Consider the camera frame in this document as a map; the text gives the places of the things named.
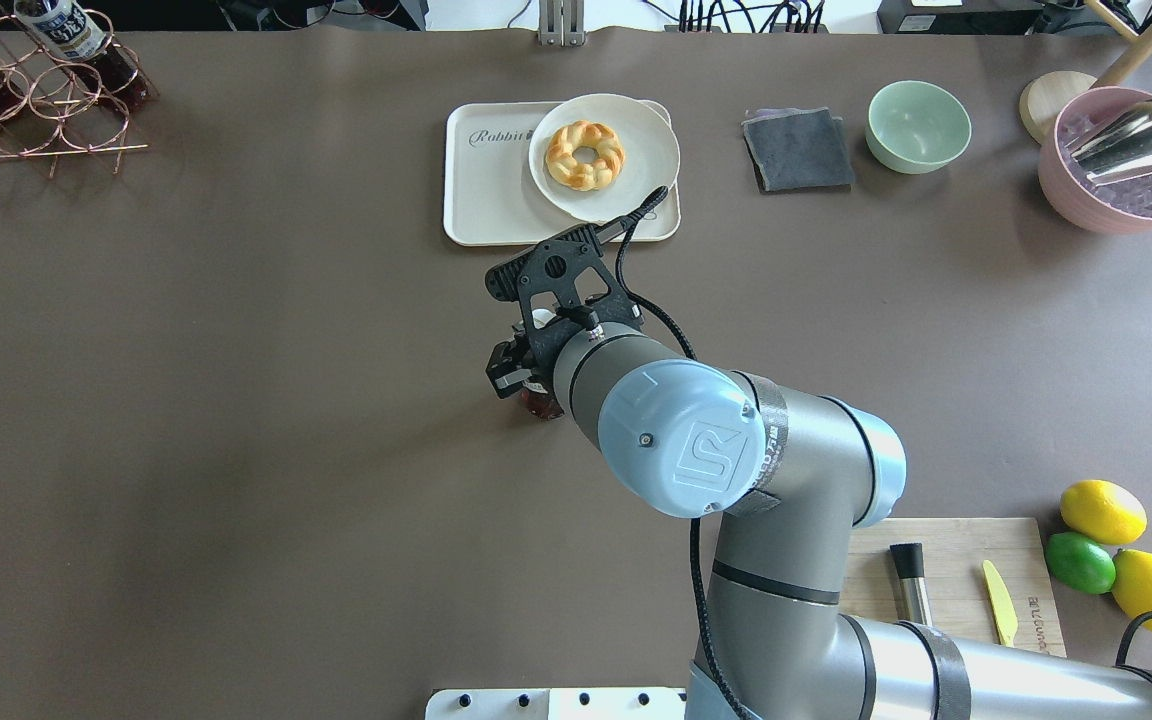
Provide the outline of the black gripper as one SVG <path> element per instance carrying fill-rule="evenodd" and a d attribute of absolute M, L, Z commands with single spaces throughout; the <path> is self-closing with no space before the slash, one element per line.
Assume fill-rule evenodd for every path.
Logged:
<path fill-rule="evenodd" d="M 544 382 L 554 395 L 558 356 L 573 338 L 588 338 L 582 310 L 524 310 L 511 340 L 500 341 L 485 373 L 497 397 L 511 397 L 526 382 Z"/>

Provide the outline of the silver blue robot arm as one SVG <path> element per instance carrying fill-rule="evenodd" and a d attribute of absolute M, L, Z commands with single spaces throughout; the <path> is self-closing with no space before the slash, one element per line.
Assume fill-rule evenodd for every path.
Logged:
<path fill-rule="evenodd" d="M 547 384 L 654 509 L 721 511 L 687 719 L 1152 719 L 1152 670 L 840 611 L 854 530 L 904 488 L 904 450 L 877 416 L 562 316 L 518 323 L 486 376 L 500 397 Z"/>

